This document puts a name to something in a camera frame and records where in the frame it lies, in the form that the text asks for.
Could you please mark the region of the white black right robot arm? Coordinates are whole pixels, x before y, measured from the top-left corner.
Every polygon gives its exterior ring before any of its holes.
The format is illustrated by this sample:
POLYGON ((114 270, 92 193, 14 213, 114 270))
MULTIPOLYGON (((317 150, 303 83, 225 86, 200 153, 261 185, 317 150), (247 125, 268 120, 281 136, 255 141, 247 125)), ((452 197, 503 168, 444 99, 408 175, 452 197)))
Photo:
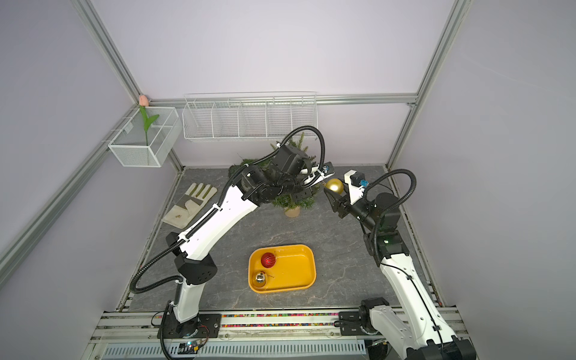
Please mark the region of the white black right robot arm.
POLYGON ((384 298, 370 298, 358 309, 361 327, 370 334, 383 335, 402 359, 475 359, 472 342, 458 337, 437 310, 397 230, 399 207, 413 195, 416 186, 416 176, 408 169, 392 170, 372 182, 363 173, 351 170, 343 180, 331 180, 323 189, 334 213, 340 218, 352 215, 360 223, 368 254, 391 284, 407 316, 402 321, 384 298), (373 188, 400 174, 410 180, 404 195, 379 193, 369 198, 373 188))

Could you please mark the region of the red ball ornament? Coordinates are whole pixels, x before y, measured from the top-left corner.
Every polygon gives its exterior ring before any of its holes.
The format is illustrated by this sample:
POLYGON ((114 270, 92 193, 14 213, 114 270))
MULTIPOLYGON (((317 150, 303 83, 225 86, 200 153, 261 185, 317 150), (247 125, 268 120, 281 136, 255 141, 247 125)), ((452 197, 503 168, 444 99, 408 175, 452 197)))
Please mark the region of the red ball ornament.
POLYGON ((276 264, 276 256, 272 252, 266 252, 261 256, 260 263, 265 269, 270 269, 276 264))

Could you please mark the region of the gold ball ornament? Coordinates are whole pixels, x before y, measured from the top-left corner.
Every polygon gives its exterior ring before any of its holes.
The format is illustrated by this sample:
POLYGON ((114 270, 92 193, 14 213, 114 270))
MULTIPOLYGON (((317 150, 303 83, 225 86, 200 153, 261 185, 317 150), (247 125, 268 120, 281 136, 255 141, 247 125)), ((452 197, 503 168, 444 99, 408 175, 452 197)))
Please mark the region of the gold ball ornament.
POLYGON ((338 178, 332 178, 325 183, 325 188, 337 194, 344 192, 344 183, 338 178))

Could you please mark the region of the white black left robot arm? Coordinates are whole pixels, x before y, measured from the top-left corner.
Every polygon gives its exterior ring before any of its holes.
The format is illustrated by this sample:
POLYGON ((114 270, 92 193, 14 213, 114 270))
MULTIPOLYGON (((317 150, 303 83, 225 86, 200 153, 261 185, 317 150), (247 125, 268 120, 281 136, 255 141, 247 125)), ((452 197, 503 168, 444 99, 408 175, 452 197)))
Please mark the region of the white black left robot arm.
POLYGON ((204 286, 217 273, 210 250, 233 226, 262 204, 272 203, 283 195, 309 192, 313 186, 331 175, 325 162, 326 143, 320 130, 304 125, 292 130, 265 157, 241 165, 227 180, 218 201, 196 223, 180 233, 169 236, 169 246, 142 265, 130 282, 130 291, 145 293, 167 283, 177 285, 174 301, 169 301, 162 317, 158 336, 171 334, 192 338, 205 330, 199 318, 200 298, 204 286), (290 145, 298 133, 309 131, 319 140, 319 160, 312 161, 305 151, 290 145), (178 273, 145 286, 138 283, 160 259, 175 254, 178 273), (170 331, 165 321, 176 322, 170 331))

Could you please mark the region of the small green christmas tree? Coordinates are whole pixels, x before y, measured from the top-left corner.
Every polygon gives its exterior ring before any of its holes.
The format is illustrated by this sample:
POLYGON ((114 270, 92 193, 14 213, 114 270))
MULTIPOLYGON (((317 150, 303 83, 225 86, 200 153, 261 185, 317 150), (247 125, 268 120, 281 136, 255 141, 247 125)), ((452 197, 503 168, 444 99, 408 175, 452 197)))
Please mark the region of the small green christmas tree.
POLYGON ((286 213, 294 209, 308 209, 331 164, 326 162, 326 144, 319 130, 311 126, 291 131, 272 146, 272 152, 260 159, 244 159, 228 169, 233 185, 243 191, 244 197, 257 205, 269 204, 286 213), (311 132, 319 140, 319 160, 308 155, 303 144, 305 134, 311 132))

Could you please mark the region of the silver ball ornament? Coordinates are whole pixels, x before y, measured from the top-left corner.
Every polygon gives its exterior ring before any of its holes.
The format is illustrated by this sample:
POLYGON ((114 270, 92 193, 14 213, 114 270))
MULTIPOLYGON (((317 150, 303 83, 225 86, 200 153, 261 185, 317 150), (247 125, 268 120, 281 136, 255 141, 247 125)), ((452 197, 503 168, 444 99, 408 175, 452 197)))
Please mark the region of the silver ball ornament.
POLYGON ((253 277, 254 286, 257 288, 265 287, 272 278, 273 276, 267 272, 258 271, 253 277))

